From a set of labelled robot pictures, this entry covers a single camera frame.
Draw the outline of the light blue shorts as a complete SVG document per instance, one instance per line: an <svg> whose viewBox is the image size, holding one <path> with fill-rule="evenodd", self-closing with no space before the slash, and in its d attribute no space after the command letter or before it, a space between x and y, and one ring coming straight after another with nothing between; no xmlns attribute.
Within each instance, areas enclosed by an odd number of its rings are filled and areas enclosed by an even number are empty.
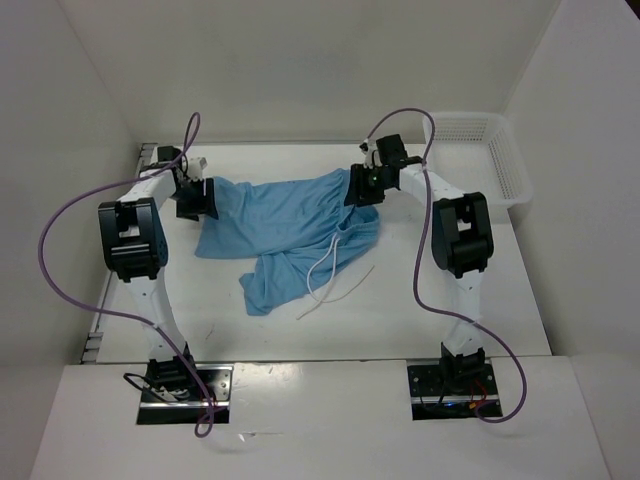
<svg viewBox="0 0 640 480"><path fill-rule="evenodd" d="M218 216L205 219L195 254L255 259L253 271L239 279L250 316L307 294L327 302L337 275L374 247L380 233L375 207L345 205L349 180L344 169L259 185L217 177Z"/></svg>

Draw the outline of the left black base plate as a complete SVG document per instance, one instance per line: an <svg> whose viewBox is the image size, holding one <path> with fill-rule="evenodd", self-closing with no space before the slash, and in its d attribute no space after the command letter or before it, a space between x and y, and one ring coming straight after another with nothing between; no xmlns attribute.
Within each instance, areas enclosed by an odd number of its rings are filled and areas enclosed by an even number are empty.
<svg viewBox="0 0 640 480"><path fill-rule="evenodd" d="M214 423L228 424L234 367L232 364L197 364L197 373L214 401ZM125 373L140 392L137 425L195 425L206 413L208 402L196 383L188 389L168 391L148 383L148 374Z"/></svg>

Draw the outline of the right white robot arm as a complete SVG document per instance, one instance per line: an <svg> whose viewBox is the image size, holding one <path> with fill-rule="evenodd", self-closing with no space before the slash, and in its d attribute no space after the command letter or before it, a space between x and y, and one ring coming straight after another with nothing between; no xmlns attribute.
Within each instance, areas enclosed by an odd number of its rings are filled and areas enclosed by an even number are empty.
<svg viewBox="0 0 640 480"><path fill-rule="evenodd" d="M441 342L438 378L444 390L460 393L484 370L486 353L477 324L480 285L494 254L489 208L480 192L465 193L431 172L419 156L407 153L398 134L360 145L362 163L350 167L347 206L380 204L389 189L411 195L425 207L425 222L414 266L413 293L428 312L454 318ZM436 308L419 298L419 270L425 247L448 282L452 308Z"/></svg>

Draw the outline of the aluminium table edge rail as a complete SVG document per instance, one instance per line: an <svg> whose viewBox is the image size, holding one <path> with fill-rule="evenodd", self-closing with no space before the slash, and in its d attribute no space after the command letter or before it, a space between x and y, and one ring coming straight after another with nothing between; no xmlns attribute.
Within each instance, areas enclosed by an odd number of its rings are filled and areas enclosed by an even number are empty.
<svg viewBox="0 0 640 480"><path fill-rule="evenodd" d="M99 299L97 310L94 313L92 326L85 340L81 364L95 364L103 338L103 323L108 316L107 307L109 296L115 288L116 281L120 278L117 252L126 247L128 230L137 228L135 219L136 207L126 205L124 200L105 202L98 208L99 226L103 241L103 256L107 265L108 274L103 285L103 291Z"/></svg>

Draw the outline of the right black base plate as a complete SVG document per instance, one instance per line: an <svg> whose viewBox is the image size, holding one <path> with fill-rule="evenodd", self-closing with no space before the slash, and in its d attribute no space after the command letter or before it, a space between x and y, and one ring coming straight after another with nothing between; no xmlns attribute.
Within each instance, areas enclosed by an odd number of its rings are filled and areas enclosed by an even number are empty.
<svg viewBox="0 0 640 480"><path fill-rule="evenodd" d="M503 416L489 362L474 379L458 385L445 382L436 360L408 362L407 377L414 421L474 418L477 408L489 419Z"/></svg>

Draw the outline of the white perforated plastic basket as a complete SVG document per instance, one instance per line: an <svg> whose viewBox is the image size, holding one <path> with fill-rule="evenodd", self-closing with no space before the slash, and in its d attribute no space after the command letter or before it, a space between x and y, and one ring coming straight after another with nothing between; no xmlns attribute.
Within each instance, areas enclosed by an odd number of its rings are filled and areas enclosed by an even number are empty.
<svg viewBox="0 0 640 480"><path fill-rule="evenodd" d="M499 114L439 112L423 120L432 140L429 169L467 192L482 192L490 204L528 203L533 187L511 124Z"/></svg>

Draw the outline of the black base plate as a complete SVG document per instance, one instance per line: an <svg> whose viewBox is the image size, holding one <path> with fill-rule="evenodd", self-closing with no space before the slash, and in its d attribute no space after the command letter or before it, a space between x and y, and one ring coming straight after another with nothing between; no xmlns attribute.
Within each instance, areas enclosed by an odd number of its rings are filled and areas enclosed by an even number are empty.
<svg viewBox="0 0 640 480"><path fill-rule="evenodd" d="M436 360L408 362L407 377L414 421L474 418L477 408L489 419L503 416L489 362L474 379L458 385L445 382Z"/></svg>
<svg viewBox="0 0 640 480"><path fill-rule="evenodd" d="M197 373L214 401L214 423L228 424L234 367L232 364L197 364ZM148 374L125 373L140 392L137 425L195 425L206 413L208 402L196 383L188 389L168 391L148 383Z"/></svg>

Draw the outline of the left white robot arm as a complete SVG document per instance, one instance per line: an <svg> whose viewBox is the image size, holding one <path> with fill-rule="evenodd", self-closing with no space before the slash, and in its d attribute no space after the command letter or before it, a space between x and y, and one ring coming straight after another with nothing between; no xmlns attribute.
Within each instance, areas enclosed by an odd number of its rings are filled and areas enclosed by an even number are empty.
<svg viewBox="0 0 640 480"><path fill-rule="evenodd" d="M200 376L188 343L176 323L166 289L169 245L159 210L169 199L176 216L197 222L216 219L214 181L204 177L203 157L186 159L173 146L157 149L157 161L119 199L98 208L103 256L107 268L123 282L138 315L151 322L146 382L155 395L167 393L185 400L196 394Z"/></svg>

